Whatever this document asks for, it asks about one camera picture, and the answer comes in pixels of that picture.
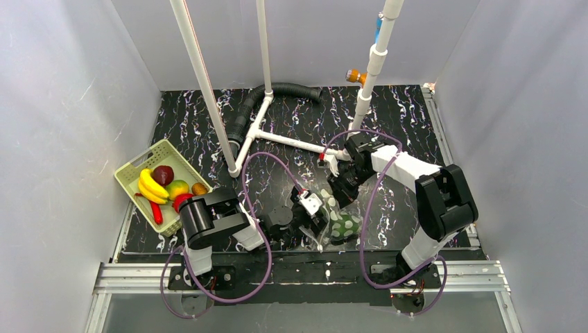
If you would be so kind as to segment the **green striped fake watermelon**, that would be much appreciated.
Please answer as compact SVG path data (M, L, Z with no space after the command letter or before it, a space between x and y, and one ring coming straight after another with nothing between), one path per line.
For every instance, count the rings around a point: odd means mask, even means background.
M334 215L335 218L330 220L331 239L339 241L350 238L359 233L361 219L354 215L341 214Z

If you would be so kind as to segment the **clear polka dot zip bag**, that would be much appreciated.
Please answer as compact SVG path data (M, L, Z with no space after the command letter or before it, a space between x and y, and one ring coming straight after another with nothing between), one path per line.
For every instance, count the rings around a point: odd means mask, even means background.
M308 198L312 204L320 203L318 208L313 208L315 217L319 217L319 213L321 213L320 222L327 222L326 226L321 228L318 236L311 237L319 251L325 250L328 244L338 246L358 239L362 219L341 208L329 189L311 192Z

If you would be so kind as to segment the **orange fake fruit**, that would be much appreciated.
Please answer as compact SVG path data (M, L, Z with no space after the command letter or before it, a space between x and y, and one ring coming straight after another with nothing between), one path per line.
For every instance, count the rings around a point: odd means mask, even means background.
M194 196L202 196L209 193L209 188L201 182L196 182L191 187L191 193Z

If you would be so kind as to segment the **red fake apple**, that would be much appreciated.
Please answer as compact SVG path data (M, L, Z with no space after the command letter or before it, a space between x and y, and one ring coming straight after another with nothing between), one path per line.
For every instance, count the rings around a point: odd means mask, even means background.
M173 206L174 210L175 210L177 213L179 213L179 210L180 210L180 206L181 206L181 204L182 204L184 201L186 201L186 200L188 200L188 199L190 199L190 198L193 198L193 197L194 197L194 195L193 195L192 193L185 193L185 194L180 194L180 195L178 195L178 196L175 198L175 200L173 201L173 204L172 204L172 206Z

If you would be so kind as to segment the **green fake fruit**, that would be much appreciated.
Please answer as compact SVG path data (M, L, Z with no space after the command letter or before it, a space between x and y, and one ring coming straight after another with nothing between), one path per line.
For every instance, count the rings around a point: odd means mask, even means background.
M188 194L190 187L184 180L173 180L166 186L169 200L175 200L179 195Z

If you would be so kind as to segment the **red fake chili pepper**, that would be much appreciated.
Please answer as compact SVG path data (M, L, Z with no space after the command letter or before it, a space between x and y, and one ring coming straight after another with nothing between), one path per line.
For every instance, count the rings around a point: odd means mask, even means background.
M147 202L150 205L150 210L151 210L151 213L153 216L153 222L156 225L162 225L164 222L164 217L163 217L160 205L156 202L149 200L149 199L147 199Z

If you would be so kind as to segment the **dark red fake fruit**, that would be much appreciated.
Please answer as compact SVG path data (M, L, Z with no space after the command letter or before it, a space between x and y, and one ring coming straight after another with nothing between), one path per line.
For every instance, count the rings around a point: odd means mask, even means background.
M163 187L167 187L174 181L175 174L171 166L160 165L153 169L151 173L153 180Z

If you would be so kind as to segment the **yellow fake banana bunch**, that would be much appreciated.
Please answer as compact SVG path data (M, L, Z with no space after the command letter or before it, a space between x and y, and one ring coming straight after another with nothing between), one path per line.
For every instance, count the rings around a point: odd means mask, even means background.
M139 174L138 188L143 197L156 202L159 205L165 205L168 203L169 194L167 190L153 180L150 169L141 170Z

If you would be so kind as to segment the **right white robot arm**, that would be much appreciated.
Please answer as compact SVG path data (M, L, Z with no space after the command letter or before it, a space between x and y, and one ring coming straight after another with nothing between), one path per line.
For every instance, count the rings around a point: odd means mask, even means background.
M459 166L419 160L403 151L398 139L375 130L348 130L346 135L348 161L339 163L326 150L318 158L319 164L331 171L328 183L341 207L353 203L358 188L374 175L379 182L388 177L416 195L419 226L396 256L392 271L397 277L405 278L427 267L445 244L478 220L478 208Z

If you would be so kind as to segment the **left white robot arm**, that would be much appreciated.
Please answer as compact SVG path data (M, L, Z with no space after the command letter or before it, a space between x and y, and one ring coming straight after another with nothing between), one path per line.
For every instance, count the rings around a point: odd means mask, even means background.
M319 195L293 188L291 201L291 207L276 207L254 219L232 189L221 188L201 196L179 195L173 208L182 222L184 258L195 275L202 275L212 270L213 246L229 237L247 251L264 245L264 237L284 248L296 247L305 236L318 238L328 224Z

